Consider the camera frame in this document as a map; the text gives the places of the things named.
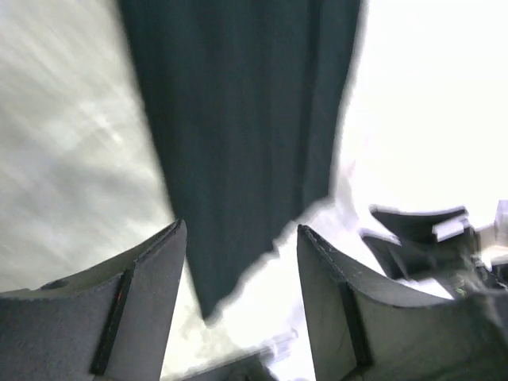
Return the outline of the black t shirt blue logo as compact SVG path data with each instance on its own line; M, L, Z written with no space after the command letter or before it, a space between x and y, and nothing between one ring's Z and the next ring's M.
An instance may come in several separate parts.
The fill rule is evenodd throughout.
M329 194L359 1L120 1L203 318Z

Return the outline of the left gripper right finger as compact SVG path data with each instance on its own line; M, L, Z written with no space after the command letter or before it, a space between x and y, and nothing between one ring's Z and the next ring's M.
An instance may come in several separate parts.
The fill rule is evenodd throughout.
M506 379L506 292L443 299L416 291L306 225L297 257L316 379Z

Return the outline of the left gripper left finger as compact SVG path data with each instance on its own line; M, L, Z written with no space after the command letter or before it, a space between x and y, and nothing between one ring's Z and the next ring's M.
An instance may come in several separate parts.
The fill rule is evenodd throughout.
M84 271L2 293L2 379L158 380L186 245L177 221Z

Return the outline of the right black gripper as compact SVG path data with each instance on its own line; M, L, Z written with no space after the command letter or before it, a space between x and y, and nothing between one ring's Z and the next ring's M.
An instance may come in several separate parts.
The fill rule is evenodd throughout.
M361 237L388 278L438 298L467 296L487 289L507 290L506 200L499 200L495 210L486 214L468 214L463 206L403 213L372 205L369 211L382 226L406 240L370 233ZM448 220L443 229L437 230L437 237L458 250L458 263L450 250L421 245L437 244L433 227Z

